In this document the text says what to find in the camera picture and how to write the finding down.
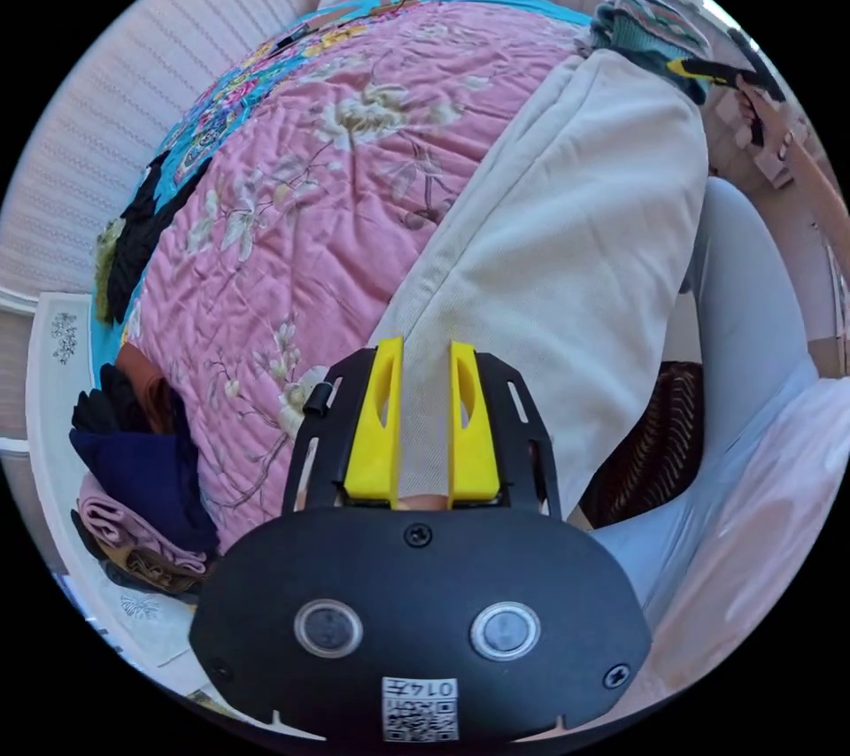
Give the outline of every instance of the pink towel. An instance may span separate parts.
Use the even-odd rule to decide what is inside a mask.
[[[112,499],[91,473],[83,477],[77,510],[89,532],[108,546],[137,546],[153,550],[177,567],[200,574],[206,570],[202,552],[186,552],[174,546],[143,517]]]

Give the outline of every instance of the pink floral bedspread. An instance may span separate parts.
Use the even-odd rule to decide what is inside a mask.
[[[422,3],[317,42],[162,235],[128,337],[185,401],[225,552],[278,516],[301,406],[363,346],[580,28]]]

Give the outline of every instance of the knitted blanket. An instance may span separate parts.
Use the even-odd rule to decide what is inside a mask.
[[[660,0],[604,0],[591,22],[591,47],[608,48],[669,80],[697,106],[708,84],[670,72],[671,59],[710,59],[706,37],[678,10]]]

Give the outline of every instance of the striped knit fabric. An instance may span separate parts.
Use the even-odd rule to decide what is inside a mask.
[[[671,59],[710,59],[711,45],[681,12],[660,0],[604,0],[591,23],[593,48],[609,48],[647,71],[666,77],[698,106],[708,84],[667,70]]]
[[[702,381],[701,364],[661,364],[644,415],[584,492],[581,509],[594,528],[664,505],[696,478],[704,436]]]

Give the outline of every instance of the qr code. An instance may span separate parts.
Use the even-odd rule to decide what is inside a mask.
[[[382,680],[383,739],[407,743],[458,740],[456,679]]]

